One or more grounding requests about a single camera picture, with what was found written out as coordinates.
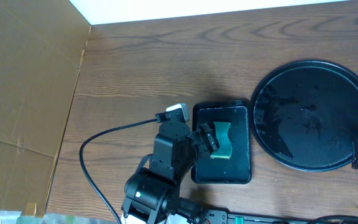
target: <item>wire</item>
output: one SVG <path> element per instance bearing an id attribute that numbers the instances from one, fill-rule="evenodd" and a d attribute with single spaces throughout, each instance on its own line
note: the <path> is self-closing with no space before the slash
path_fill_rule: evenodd
<path id="1" fill-rule="evenodd" d="M 82 171 L 84 172 L 85 177 L 88 179 L 89 183 L 91 184 L 91 186 L 93 187 L 94 191 L 101 197 L 101 199 L 103 200 L 103 202 L 107 205 L 107 207 L 110 209 L 111 213 L 114 215 L 114 217 L 116 218 L 118 224 L 122 224 L 121 223 L 121 219 L 119 218 L 117 212 L 115 211 L 115 209 L 111 206 L 110 202 L 107 200 L 107 198 L 102 194 L 102 192 L 99 190 L 98 186 L 96 186 L 95 182 L 93 182 L 88 170 L 85 167 L 85 163 L 84 163 L 84 157 L 83 157 L 83 153 L 84 153 L 84 148 L 85 146 L 92 140 L 94 140 L 95 138 L 102 136 L 104 134 L 113 132 L 113 131 L 118 131 L 118 130 L 122 130 L 122 129 L 126 129 L 126 128 L 131 128 L 131 127 L 135 127 L 141 124 L 147 124 L 147 123 L 151 123 L 157 121 L 157 119 L 150 119 L 147 121 L 141 121 L 138 123 L 134 123 L 134 124 L 128 124 L 125 126 L 121 126 L 121 127 L 117 127 L 117 128 L 111 128 L 109 130 L 105 130 L 102 131 L 98 134 L 95 134 L 94 136 L 91 136 L 90 138 L 88 138 L 80 147 L 80 164 L 81 164 L 81 168 Z"/>
<path id="2" fill-rule="evenodd" d="M 329 220 L 342 220 L 342 222 L 346 223 L 346 221 L 357 222 L 358 217 L 351 215 L 328 215 L 326 217 L 320 217 L 313 221 L 308 222 L 308 224 L 316 224 L 316 223 L 325 223 Z"/>

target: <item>white connector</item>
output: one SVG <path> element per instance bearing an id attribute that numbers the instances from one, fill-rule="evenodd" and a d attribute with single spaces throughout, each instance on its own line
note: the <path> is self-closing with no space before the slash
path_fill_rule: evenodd
<path id="1" fill-rule="evenodd" d="M 167 107 L 167 109 L 165 110 L 166 112 L 169 111 L 173 111 L 176 109 L 181 109 L 181 112 L 183 113 L 183 117 L 185 118 L 185 122 L 190 121 L 190 116 L 189 116 L 189 109 L 187 108 L 187 105 L 185 103 L 178 103 L 172 106 Z"/>

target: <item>white wall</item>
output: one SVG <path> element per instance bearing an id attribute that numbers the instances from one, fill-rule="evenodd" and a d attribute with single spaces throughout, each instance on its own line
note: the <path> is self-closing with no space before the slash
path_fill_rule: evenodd
<path id="1" fill-rule="evenodd" d="M 91 25 L 343 0 L 70 0 Z"/>

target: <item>green object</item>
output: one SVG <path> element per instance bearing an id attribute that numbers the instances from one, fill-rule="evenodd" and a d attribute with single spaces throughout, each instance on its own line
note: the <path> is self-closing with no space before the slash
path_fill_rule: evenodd
<path id="1" fill-rule="evenodd" d="M 74 221 L 75 221 L 75 217 L 71 215 L 66 216 L 66 224 L 74 224 Z"/>
<path id="2" fill-rule="evenodd" d="M 214 159 L 230 159 L 233 146 L 229 139 L 230 123 L 214 122 L 216 138 L 218 139 L 219 149 L 212 152 L 211 158 Z"/>
<path id="3" fill-rule="evenodd" d="M 244 219 L 242 217 L 234 218 L 236 224 L 244 224 Z"/>

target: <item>green sponge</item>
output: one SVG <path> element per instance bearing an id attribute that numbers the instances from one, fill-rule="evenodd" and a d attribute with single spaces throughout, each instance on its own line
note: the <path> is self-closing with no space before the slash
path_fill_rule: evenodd
<path id="1" fill-rule="evenodd" d="M 229 139 L 230 123 L 228 122 L 214 122 L 216 138 L 218 139 L 219 149 L 212 152 L 211 158 L 214 159 L 230 159 L 233 150 Z"/>

